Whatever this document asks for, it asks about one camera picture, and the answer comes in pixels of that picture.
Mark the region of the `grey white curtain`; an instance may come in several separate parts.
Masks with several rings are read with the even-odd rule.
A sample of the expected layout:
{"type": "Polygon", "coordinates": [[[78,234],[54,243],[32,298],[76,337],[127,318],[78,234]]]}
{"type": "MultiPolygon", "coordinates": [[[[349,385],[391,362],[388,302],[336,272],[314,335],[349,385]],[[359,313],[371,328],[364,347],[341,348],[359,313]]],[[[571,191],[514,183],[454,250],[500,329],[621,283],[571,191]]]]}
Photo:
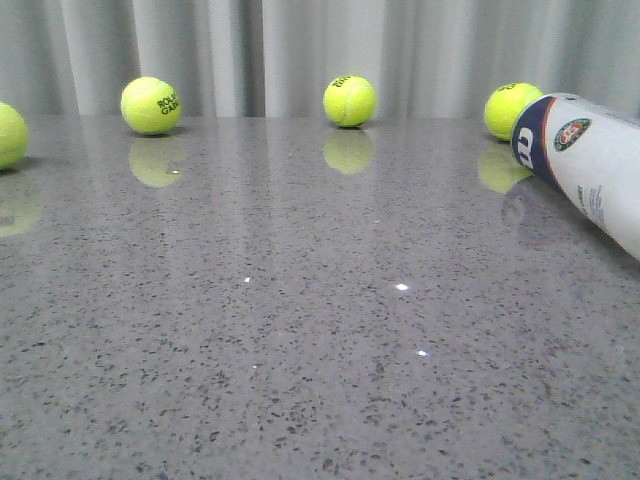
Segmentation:
{"type": "Polygon", "coordinates": [[[188,115],[312,116],[335,77],[367,78],[380,117],[463,118],[530,82],[639,112],[635,1],[5,1],[1,98],[107,114],[139,76],[188,115]]]}

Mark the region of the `middle tennis ball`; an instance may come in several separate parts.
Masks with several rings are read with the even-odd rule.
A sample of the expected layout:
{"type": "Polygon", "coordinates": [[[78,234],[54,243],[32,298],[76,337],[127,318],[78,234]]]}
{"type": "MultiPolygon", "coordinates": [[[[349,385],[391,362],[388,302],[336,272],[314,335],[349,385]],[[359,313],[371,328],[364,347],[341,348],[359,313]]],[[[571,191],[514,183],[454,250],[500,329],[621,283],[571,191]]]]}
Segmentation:
{"type": "Polygon", "coordinates": [[[327,117],[339,127],[357,127],[375,113],[377,95],[371,82],[361,76],[343,75],[327,86],[323,106],[327,117]]]}

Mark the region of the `right tennis ball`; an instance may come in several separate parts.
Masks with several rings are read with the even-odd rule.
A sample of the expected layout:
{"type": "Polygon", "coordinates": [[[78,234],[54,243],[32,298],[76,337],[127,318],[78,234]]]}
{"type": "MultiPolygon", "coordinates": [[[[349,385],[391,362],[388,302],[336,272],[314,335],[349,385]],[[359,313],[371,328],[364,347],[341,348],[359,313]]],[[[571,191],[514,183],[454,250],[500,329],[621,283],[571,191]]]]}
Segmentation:
{"type": "Polygon", "coordinates": [[[487,130],[498,140],[509,141],[519,115],[543,95],[540,88],[530,83],[509,83],[499,87],[485,103],[487,130]]]}

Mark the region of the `far left tennis ball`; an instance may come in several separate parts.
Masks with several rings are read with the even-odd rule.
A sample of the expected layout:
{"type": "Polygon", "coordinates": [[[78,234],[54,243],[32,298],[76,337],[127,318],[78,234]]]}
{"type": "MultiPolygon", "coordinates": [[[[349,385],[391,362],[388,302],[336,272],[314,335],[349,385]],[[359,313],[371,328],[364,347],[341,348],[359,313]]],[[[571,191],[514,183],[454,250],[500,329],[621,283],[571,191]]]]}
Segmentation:
{"type": "Polygon", "coordinates": [[[0,168],[7,170],[22,160],[29,142],[23,116],[11,105],[0,105],[0,168]]]}

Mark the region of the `white blue tennis ball can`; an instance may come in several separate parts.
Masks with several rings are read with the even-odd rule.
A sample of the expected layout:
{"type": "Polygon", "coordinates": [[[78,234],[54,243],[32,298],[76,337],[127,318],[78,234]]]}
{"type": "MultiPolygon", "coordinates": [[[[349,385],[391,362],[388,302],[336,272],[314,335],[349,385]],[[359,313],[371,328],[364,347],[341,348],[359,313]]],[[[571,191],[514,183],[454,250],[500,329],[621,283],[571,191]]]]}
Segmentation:
{"type": "Polygon", "coordinates": [[[639,257],[639,120],[569,93],[544,95],[519,115],[515,159],[639,257]]]}

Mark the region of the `tennis ball with Roland Garros print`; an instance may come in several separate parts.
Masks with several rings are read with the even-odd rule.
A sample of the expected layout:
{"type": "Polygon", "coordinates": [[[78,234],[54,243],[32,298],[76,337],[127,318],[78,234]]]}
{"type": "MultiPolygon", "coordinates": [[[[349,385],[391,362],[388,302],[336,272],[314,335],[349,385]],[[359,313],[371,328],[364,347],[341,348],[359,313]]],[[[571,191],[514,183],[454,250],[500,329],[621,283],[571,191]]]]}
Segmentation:
{"type": "Polygon", "coordinates": [[[177,91],[156,77],[140,77],[122,91],[121,114],[126,124],[144,135],[164,134],[174,128],[182,116],[177,91]]]}

